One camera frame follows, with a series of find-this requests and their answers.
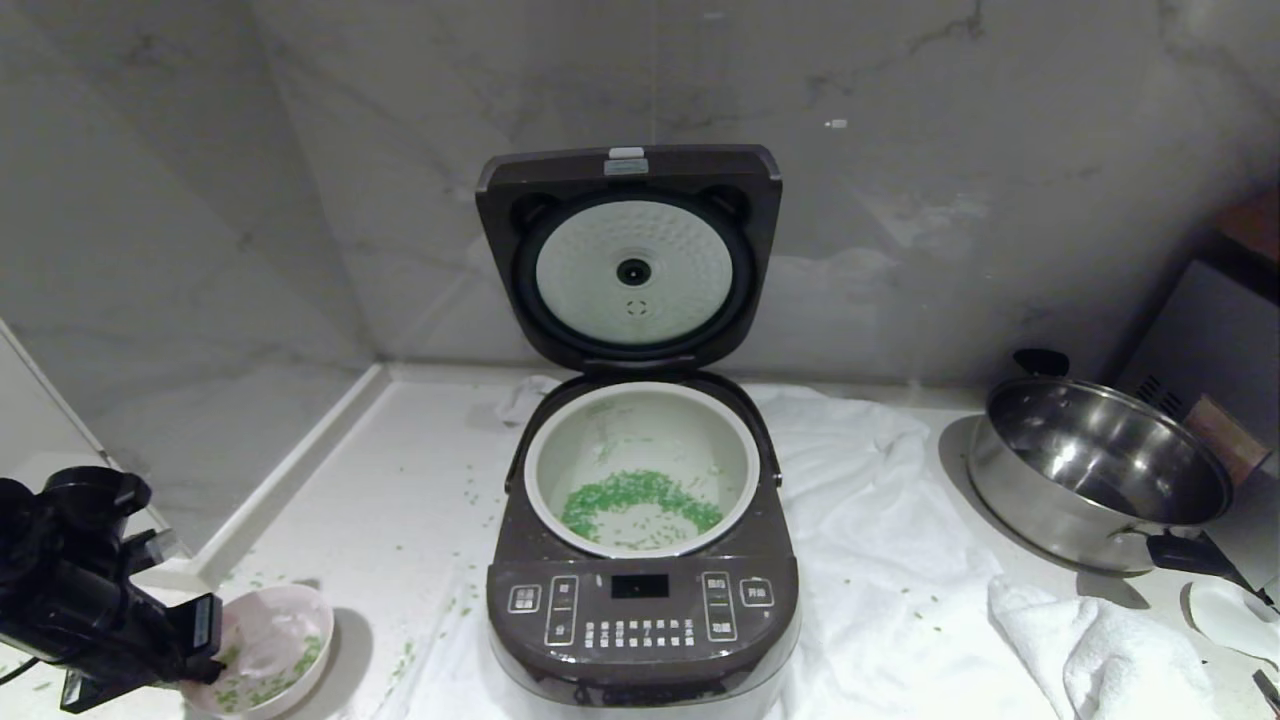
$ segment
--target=open lid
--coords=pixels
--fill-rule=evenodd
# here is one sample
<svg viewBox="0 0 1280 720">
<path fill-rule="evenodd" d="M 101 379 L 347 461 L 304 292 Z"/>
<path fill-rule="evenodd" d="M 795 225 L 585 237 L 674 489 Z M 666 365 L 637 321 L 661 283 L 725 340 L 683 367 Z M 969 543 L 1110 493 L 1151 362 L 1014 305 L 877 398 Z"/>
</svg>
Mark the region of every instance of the open lid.
<svg viewBox="0 0 1280 720">
<path fill-rule="evenodd" d="M 708 365 L 755 316 L 782 178 L 758 145 L 504 155 L 476 206 L 516 319 L 584 372 Z"/>
</svg>

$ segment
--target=pot handle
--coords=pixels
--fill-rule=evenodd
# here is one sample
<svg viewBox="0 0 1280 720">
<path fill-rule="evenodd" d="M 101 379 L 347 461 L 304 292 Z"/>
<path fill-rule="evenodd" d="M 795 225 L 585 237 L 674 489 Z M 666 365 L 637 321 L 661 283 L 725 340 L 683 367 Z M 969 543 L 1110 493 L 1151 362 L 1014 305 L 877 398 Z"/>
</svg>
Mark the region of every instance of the pot handle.
<svg viewBox="0 0 1280 720">
<path fill-rule="evenodd" d="M 1051 378 L 1065 378 L 1071 369 L 1071 360 L 1066 355 L 1042 347 L 1024 347 L 1014 352 L 1014 363 L 1029 375 Z"/>
<path fill-rule="evenodd" d="M 1184 573 L 1199 573 L 1201 575 L 1217 575 L 1231 580 L 1249 593 L 1257 596 L 1267 605 L 1272 605 L 1271 598 L 1263 591 L 1254 591 L 1249 582 L 1244 579 L 1235 564 L 1222 555 L 1213 541 L 1202 536 L 1201 538 L 1180 538 L 1172 533 L 1160 536 L 1147 536 L 1147 551 L 1151 561 L 1157 568 L 1166 570 L 1181 570 Z"/>
</svg>

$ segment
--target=white bowl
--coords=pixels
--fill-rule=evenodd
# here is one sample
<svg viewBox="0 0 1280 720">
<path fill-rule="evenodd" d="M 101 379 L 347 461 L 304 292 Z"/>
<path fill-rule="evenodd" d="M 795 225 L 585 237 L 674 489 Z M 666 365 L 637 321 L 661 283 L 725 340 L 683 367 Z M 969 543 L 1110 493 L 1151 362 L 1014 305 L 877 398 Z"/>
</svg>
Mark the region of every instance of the white bowl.
<svg viewBox="0 0 1280 720">
<path fill-rule="evenodd" d="M 243 594 L 223 609 L 215 659 L 227 669 L 212 685 L 180 683 L 182 696 L 215 717 L 275 717 L 315 687 L 332 642 L 333 609 L 315 589 L 279 585 Z"/>
<path fill-rule="evenodd" d="M 543 524 L 575 547 L 671 557 L 732 528 L 759 474 L 755 438 L 724 404 L 685 386 L 635 382 L 556 411 L 530 442 L 525 489 Z"/>
</svg>

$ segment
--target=appliance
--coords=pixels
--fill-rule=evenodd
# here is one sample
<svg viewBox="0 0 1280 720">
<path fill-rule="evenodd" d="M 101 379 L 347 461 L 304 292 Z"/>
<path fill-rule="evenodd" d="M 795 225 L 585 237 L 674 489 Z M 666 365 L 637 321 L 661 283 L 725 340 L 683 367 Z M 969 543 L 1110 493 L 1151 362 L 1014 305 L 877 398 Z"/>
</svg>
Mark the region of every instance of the appliance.
<svg viewBox="0 0 1280 720">
<path fill-rule="evenodd" d="M 1277 286 L 1275 264 L 1225 240 L 1211 246 L 1183 273 L 1116 383 L 1179 423 L 1212 402 L 1247 445 L 1270 450 L 1247 477 L 1233 477 L 1231 509 L 1206 532 L 1271 597 L 1280 597 Z"/>
<path fill-rule="evenodd" d="M 143 685 L 212 683 L 224 667 L 218 597 L 165 607 L 129 582 L 164 560 L 155 530 L 122 539 L 150 500 L 141 478 L 109 468 L 58 471 L 40 495 L 0 478 L 0 641 L 32 655 L 22 669 L 67 667 L 68 712 Z"/>
<path fill-rule="evenodd" d="M 751 400 L 700 368 L 746 336 L 781 192 L 759 146 L 484 169 L 476 205 L 516 319 L 581 372 L 521 437 L 488 569 L 493 650 L 538 698 L 759 700 L 719 717 L 777 696 L 800 625 L 782 475 Z"/>
</svg>

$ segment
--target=marble wall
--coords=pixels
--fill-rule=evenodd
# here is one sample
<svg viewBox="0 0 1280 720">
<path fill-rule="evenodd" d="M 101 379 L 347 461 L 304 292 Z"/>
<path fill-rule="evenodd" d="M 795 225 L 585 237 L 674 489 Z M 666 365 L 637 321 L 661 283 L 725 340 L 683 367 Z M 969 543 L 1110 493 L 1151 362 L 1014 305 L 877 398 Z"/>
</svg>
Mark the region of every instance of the marble wall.
<svg viewBox="0 0 1280 720">
<path fill-rule="evenodd" d="M 378 347 L 526 363 L 490 155 L 762 142 L 786 178 L 739 370 L 1096 375 L 1219 206 L 1274 183 L 1274 0 L 252 0 Z"/>
<path fill-rule="evenodd" d="M 0 0 L 0 316 L 193 547 L 372 363 L 241 0 Z"/>
</svg>

